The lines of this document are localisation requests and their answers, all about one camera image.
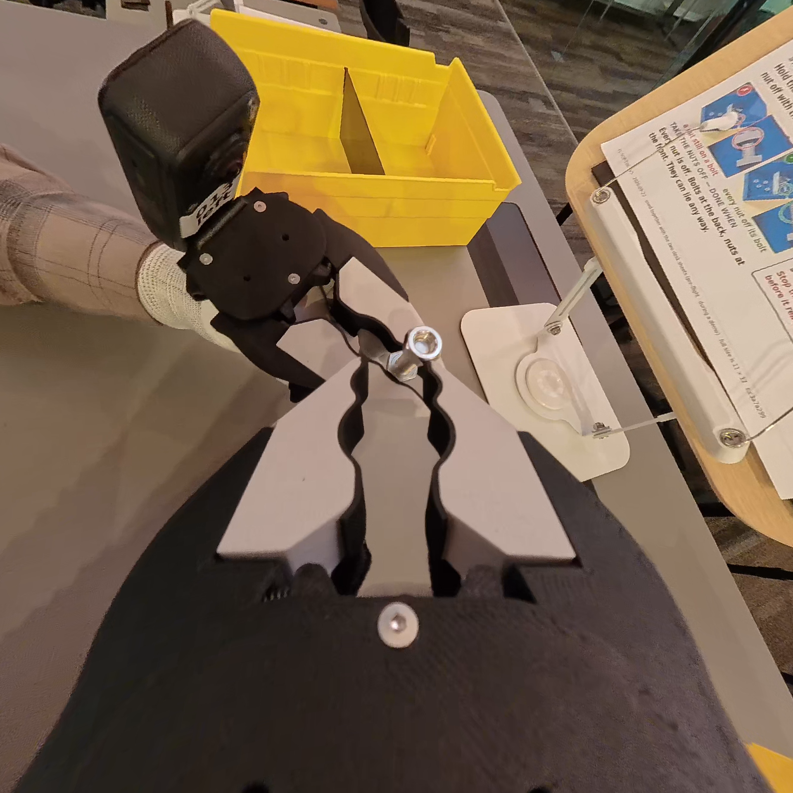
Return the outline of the wooden document stand board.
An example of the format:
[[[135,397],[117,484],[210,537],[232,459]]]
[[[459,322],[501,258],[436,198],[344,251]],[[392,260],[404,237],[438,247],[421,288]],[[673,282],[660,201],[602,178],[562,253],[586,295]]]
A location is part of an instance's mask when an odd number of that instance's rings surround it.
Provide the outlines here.
[[[599,124],[577,146],[565,174],[565,188],[572,211],[592,251],[603,265],[605,276],[627,318],[630,330],[675,411],[689,446],[711,488],[723,506],[736,518],[753,530],[787,546],[791,546],[792,540],[791,501],[778,497],[756,451],[749,451],[743,461],[726,464],[717,461],[706,450],[696,431],[691,411],[680,393],[680,387],[661,359],[644,315],[629,292],[625,278],[618,273],[613,256],[607,251],[606,238],[598,228],[590,196],[599,188],[592,169],[603,162],[601,145],[604,142],[692,99],[696,94],[766,56],[778,46],[788,43],[791,37],[792,11],[787,9]]]

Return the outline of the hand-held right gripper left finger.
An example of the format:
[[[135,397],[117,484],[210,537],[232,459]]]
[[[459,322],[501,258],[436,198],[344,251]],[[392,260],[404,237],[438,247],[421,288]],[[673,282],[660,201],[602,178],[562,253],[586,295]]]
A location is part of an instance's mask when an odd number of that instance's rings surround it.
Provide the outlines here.
[[[320,565],[343,595],[369,570],[362,474],[369,364],[353,359],[280,419],[216,549],[225,559],[270,559],[292,573]]]

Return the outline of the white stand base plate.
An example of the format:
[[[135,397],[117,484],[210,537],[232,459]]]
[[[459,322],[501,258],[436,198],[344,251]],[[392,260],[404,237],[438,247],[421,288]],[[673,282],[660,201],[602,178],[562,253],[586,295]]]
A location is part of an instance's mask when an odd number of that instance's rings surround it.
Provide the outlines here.
[[[627,437],[581,437],[567,424],[544,420],[526,406],[515,385],[519,361],[535,351],[538,335],[545,332],[545,322],[554,310],[550,303],[473,310],[461,320],[461,333],[487,402],[516,430],[533,435],[579,481],[590,481],[628,463]],[[569,321],[555,336],[563,342],[580,342]],[[617,416],[604,393],[608,424],[618,427]]]

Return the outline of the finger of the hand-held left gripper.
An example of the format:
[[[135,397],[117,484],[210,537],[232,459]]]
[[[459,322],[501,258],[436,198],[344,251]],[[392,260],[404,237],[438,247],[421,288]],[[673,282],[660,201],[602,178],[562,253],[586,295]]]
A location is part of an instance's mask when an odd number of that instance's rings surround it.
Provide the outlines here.
[[[339,317],[326,311],[291,325],[276,348],[322,382],[341,383],[346,374],[346,382],[351,383],[362,361],[380,354],[380,339],[366,329],[346,329]]]
[[[366,329],[380,339],[380,348],[400,351],[405,335],[426,325],[412,303],[356,258],[335,276],[333,315],[348,330]],[[428,364],[442,365],[442,357]]]

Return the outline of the silver hex bolt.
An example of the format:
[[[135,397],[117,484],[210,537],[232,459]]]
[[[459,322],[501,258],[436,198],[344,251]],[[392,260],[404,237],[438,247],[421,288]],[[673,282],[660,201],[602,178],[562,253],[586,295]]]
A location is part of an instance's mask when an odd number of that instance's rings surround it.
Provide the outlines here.
[[[427,363],[437,361],[442,352],[442,338],[433,328],[421,325],[412,328],[402,345],[401,373],[404,382],[418,376],[419,370]]]

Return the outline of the person's left hand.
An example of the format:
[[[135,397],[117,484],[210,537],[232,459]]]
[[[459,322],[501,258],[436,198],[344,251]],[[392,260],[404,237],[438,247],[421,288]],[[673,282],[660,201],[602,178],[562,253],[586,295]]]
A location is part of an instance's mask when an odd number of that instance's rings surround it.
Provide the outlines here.
[[[194,332],[224,350],[238,347],[214,329],[218,311],[208,300],[197,301],[187,291],[186,274],[178,262],[182,253],[163,243],[151,247],[140,261],[135,287],[148,315],[165,327]]]

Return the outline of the white stand ledge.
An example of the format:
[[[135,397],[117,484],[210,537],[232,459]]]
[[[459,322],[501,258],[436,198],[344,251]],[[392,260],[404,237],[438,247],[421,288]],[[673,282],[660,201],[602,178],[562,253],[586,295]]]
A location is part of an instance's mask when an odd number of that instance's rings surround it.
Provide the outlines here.
[[[610,198],[594,203],[588,196],[590,240],[612,290],[631,326],[639,333],[652,363],[655,378],[692,448],[710,461],[737,465],[748,446],[728,449],[719,431],[746,431],[713,368],[699,350],[681,314],[659,283],[641,243],[639,230],[629,219],[613,186]]]

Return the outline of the clear plastic stand foot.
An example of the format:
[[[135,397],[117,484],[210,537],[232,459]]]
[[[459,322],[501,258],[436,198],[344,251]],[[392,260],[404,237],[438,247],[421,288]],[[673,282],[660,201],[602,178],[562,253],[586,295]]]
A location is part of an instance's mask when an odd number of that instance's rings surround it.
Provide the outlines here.
[[[535,351],[515,369],[522,401],[544,420],[567,424],[581,437],[610,430],[608,400],[580,342],[542,332]]]

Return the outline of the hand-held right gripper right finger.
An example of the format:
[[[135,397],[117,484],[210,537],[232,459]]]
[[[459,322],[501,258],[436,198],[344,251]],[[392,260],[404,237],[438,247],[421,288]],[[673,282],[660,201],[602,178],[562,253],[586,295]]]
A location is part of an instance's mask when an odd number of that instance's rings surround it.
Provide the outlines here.
[[[439,455],[425,511],[433,596],[477,567],[566,565],[577,555],[520,433],[440,364],[423,366],[427,437]]]

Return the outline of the yellow plastic bin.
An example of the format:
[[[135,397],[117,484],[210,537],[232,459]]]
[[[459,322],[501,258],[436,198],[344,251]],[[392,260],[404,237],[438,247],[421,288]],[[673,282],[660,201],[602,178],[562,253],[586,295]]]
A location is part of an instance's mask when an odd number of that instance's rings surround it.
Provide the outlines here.
[[[757,743],[747,750],[769,788],[775,792],[792,792],[792,759]]]
[[[375,247],[464,246],[521,183],[461,61],[217,9],[259,112],[238,195],[287,193]]]

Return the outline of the person's left forearm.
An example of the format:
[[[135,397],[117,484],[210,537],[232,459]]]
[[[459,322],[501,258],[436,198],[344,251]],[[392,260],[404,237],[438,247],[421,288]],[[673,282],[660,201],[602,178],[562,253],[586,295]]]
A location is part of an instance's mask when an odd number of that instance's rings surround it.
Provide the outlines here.
[[[2,306],[55,304],[154,324],[136,279],[156,244],[141,221],[1,146]]]

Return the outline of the white stand strut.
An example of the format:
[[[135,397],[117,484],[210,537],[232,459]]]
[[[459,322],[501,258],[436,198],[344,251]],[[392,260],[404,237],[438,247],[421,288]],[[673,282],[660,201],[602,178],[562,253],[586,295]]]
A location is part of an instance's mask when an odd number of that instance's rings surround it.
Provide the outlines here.
[[[673,411],[670,411],[662,415],[655,416],[649,420],[644,420],[638,423],[633,423],[621,427],[610,427],[603,423],[598,422],[594,424],[592,427],[591,437],[594,439],[606,439],[618,434],[625,434],[629,431],[641,429],[644,427],[649,427],[660,423],[667,423],[674,420],[677,420],[677,416]]]
[[[545,322],[544,331],[549,335],[559,335],[570,313],[577,303],[590,291],[594,282],[603,273],[603,268],[597,257],[593,256],[585,264],[579,279],[570,291],[561,299],[560,303]]]

